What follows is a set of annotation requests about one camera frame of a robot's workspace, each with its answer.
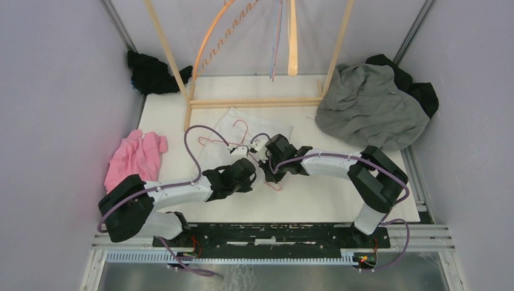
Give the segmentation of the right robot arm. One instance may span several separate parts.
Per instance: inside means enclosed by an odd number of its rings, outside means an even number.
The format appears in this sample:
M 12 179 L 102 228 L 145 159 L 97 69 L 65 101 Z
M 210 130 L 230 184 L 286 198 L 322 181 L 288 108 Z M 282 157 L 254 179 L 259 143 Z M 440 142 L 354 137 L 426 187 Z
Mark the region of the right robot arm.
M 368 246 L 378 226 L 397 203 L 409 196 L 408 177 L 382 150 L 367 146 L 359 153 L 338 153 L 310 146 L 296 148 L 277 134 L 272 138 L 257 135 L 250 151 L 259 156 L 259 166 L 267 182 L 278 183 L 286 174 L 329 176 L 352 182 L 363 200 L 353 222 L 350 240 L 357 247 Z

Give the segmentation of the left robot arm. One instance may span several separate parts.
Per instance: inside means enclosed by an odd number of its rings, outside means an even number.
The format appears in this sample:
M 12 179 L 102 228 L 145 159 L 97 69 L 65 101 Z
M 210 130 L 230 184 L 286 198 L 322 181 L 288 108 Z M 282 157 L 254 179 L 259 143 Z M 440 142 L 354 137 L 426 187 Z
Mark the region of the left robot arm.
M 252 190 L 255 179 L 256 168 L 246 158 L 205 170 L 197 182 L 182 179 L 165 184 L 130 175 L 100 200 L 100 225 L 113 243 L 147 235 L 160 236 L 181 247 L 190 241 L 190 227 L 181 212 L 163 213 L 162 209 L 246 193 Z

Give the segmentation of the wooden hanger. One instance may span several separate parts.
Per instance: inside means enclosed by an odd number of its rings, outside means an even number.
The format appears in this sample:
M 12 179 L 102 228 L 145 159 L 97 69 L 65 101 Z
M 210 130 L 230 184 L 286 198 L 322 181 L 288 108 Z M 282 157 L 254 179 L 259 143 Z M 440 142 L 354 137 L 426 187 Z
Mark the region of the wooden hanger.
M 297 27 L 297 15 L 296 15 L 296 1 L 287 1 L 288 14 L 288 71 L 289 76 L 296 76 L 298 74 L 298 27 Z

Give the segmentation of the orange plastic hanger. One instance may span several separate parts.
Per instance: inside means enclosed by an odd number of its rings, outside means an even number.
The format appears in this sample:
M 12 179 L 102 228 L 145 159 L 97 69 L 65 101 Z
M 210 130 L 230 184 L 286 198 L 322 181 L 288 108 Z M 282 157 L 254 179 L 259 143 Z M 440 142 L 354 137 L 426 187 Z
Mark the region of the orange plastic hanger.
M 234 34 L 237 27 L 241 25 L 242 21 L 259 3 L 259 0 L 247 1 L 244 8 L 237 14 L 237 17 L 233 19 L 230 25 L 224 30 L 223 36 L 216 41 L 215 46 L 209 50 L 208 54 L 206 54 L 205 50 L 207 48 L 207 44 L 210 41 L 210 38 L 212 37 L 213 32 L 215 31 L 217 25 L 222 20 L 226 12 L 230 10 L 234 3 L 236 3 L 236 1 L 224 1 L 222 8 L 220 9 L 220 11 L 210 24 L 209 28 L 207 29 L 207 32 L 205 33 L 204 39 L 202 40 L 202 43 L 196 55 L 195 63 L 193 65 L 192 78 L 194 81 L 196 81 L 204 73 L 206 67 L 213 61 L 213 58 L 223 48 L 225 43 L 229 40 L 230 36 Z

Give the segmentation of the wooden clothes rack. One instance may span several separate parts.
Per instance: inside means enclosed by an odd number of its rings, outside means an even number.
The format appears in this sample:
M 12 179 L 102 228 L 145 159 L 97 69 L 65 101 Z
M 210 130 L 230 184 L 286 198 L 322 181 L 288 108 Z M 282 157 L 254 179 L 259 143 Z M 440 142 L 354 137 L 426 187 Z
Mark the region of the wooden clothes rack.
M 308 98 L 252 98 L 252 99 L 195 99 L 195 89 L 196 84 L 193 79 L 189 81 L 190 84 L 189 90 L 186 89 L 185 83 L 182 77 L 179 74 L 178 66 L 176 65 L 176 61 L 173 57 L 173 53 L 169 42 L 164 33 L 164 29 L 159 21 L 158 14 L 156 9 L 152 3 L 152 1 L 143 1 L 147 13 L 151 19 L 151 22 L 154 26 L 158 39 L 160 41 L 161 47 L 164 51 L 167 63 L 172 70 L 173 76 L 176 78 L 177 83 L 180 88 L 180 93 L 184 97 L 186 110 L 185 110 L 185 118 L 184 118 L 184 131 L 190 127 L 192 111 L 193 109 L 220 109 L 220 108 L 229 108 L 229 107 L 241 107 L 241 108 L 259 108 L 259 107 L 308 107 L 319 105 L 319 103 L 323 100 L 325 95 L 328 92 L 330 87 L 332 76 L 334 69 L 337 64 L 337 60 L 342 49 L 342 44 L 344 42 L 345 33 L 347 31 L 347 27 L 350 22 L 350 17 L 352 14 L 353 6 L 355 1 L 347 1 L 345 5 L 344 14 L 341 19 L 341 24 L 339 26 L 338 35 L 336 38 L 335 46 L 333 49 L 333 54 L 330 60 L 329 69 L 327 72 L 327 76 L 325 77 L 324 83 L 322 83 L 321 79 L 316 80 L 316 89 L 317 96 L 316 97 L 308 97 Z M 279 48 L 279 40 L 281 35 L 281 23 L 282 23 L 282 7 L 284 6 L 283 1 L 277 1 L 277 20 L 275 20 L 276 28 L 274 28 L 274 43 L 273 43 L 273 55 L 272 55 L 272 66 L 271 66 L 271 80 L 274 80 L 276 74 L 276 61 L 277 61 L 277 52 Z M 287 14 L 288 14 L 288 6 L 287 1 L 286 5 Z

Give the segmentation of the grey garment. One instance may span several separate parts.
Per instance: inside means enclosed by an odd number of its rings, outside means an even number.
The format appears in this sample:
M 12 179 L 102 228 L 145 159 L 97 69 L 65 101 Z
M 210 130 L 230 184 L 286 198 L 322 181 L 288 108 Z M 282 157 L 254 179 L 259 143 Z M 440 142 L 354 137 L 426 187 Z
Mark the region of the grey garment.
M 315 116 L 318 128 L 352 146 L 399 151 L 413 144 L 429 123 L 413 96 L 394 83 L 387 65 L 336 65 Z

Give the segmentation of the pink garment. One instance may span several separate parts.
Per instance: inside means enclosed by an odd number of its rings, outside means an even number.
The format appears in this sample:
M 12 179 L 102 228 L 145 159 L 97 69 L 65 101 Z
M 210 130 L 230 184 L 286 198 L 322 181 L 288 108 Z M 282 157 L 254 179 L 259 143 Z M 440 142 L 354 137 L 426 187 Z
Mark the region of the pink garment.
M 168 151 L 165 136 L 155 132 L 144 133 L 140 129 L 132 130 L 122 139 L 114 152 L 104 186 L 110 193 L 126 177 L 137 174 L 143 181 L 157 181 L 162 166 L 162 155 Z

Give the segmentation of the black garment left corner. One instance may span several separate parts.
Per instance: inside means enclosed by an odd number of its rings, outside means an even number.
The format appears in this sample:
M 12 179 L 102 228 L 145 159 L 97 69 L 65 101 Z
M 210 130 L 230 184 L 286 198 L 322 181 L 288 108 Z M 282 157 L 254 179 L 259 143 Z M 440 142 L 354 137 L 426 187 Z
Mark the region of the black garment left corner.
M 132 72 L 132 86 L 140 94 L 162 95 L 180 91 L 177 80 L 171 75 L 168 65 L 156 57 L 129 50 L 127 66 Z

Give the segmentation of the black garment corner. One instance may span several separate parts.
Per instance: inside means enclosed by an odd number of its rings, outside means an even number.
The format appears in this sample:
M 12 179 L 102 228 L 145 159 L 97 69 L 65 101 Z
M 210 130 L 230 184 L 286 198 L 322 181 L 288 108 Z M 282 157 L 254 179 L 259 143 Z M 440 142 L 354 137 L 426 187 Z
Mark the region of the black garment corner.
M 439 99 L 429 82 L 413 82 L 410 74 L 399 68 L 386 55 L 379 54 L 366 59 L 366 64 L 389 66 L 394 72 L 394 83 L 401 91 L 409 94 L 421 105 L 425 114 L 432 119 L 439 108 Z
M 132 86 L 140 94 L 162 95 L 180 91 L 177 80 L 171 75 L 168 65 L 156 57 L 129 50 L 127 66 L 132 72 Z

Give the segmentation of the black garment right corner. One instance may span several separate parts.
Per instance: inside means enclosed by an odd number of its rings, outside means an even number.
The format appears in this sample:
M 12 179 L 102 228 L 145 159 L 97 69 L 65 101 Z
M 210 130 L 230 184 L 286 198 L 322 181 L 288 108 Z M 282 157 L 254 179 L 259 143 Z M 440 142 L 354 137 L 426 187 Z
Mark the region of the black garment right corner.
M 379 54 L 366 59 L 366 64 L 389 66 L 394 72 L 394 83 L 401 91 L 409 94 L 421 105 L 425 114 L 432 119 L 439 108 L 439 99 L 429 82 L 413 82 L 410 74 L 399 68 L 386 55 Z

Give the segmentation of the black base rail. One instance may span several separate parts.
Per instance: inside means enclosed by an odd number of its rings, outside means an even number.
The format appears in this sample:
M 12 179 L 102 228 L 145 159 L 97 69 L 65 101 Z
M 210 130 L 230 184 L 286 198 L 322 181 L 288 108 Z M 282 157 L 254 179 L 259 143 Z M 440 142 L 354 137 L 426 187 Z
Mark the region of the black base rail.
M 167 245 L 194 249 L 202 259 L 340 258 L 342 249 L 391 247 L 385 227 L 365 235 L 349 223 L 194 222 Z

